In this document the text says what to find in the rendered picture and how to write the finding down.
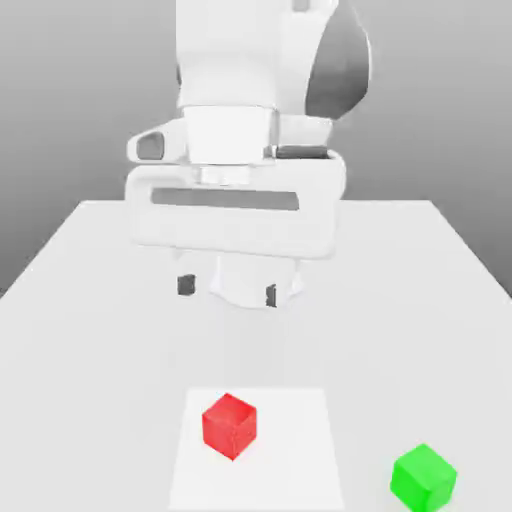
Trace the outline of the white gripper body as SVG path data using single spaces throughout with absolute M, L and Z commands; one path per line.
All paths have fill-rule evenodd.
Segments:
M 336 247 L 346 166 L 324 159 L 267 160 L 256 167 L 140 165 L 125 186 L 128 222 L 141 245 L 293 259 L 323 259 Z M 295 210 L 156 204 L 156 189 L 294 193 Z

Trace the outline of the small red cube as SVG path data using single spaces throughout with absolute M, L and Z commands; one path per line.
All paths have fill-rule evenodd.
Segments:
M 234 461 L 257 437 L 257 409 L 225 393 L 202 413 L 203 442 Z

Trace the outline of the small green cube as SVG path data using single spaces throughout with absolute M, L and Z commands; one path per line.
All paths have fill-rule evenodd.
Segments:
M 456 469 L 423 443 L 393 465 L 390 490 L 411 512 L 437 512 L 451 499 Z

